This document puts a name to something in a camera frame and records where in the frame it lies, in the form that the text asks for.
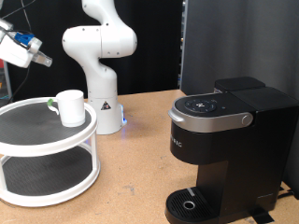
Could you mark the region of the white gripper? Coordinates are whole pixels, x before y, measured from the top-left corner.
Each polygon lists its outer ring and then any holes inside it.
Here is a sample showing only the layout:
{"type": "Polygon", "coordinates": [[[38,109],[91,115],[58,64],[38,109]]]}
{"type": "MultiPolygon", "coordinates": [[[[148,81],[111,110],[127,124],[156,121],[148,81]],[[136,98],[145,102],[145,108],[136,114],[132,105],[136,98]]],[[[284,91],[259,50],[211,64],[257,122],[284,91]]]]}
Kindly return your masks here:
{"type": "Polygon", "coordinates": [[[39,51],[34,56],[25,48],[15,43],[8,35],[1,34],[0,58],[19,67],[27,68],[31,60],[51,67],[52,58],[39,51]]]}

